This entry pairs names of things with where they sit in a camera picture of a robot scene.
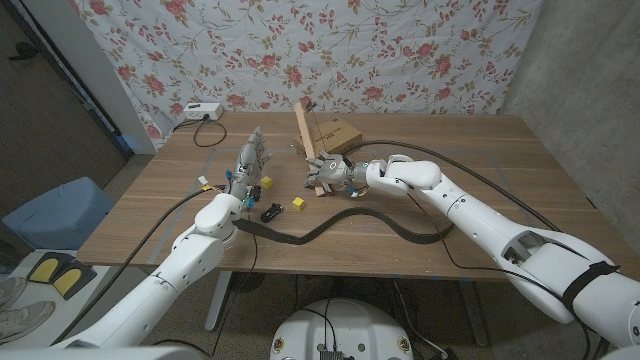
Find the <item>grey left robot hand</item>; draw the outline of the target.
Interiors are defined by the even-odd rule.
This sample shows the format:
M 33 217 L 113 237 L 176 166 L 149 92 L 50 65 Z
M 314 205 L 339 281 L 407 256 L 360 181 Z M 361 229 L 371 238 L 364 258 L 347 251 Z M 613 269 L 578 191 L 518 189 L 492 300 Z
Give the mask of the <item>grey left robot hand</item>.
M 264 165 L 272 156 L 266 152 L 262 129 L 256 127 L 239 152 L 225 192 L 240 200 L 247 198 L 250 188 L 258 185 Z

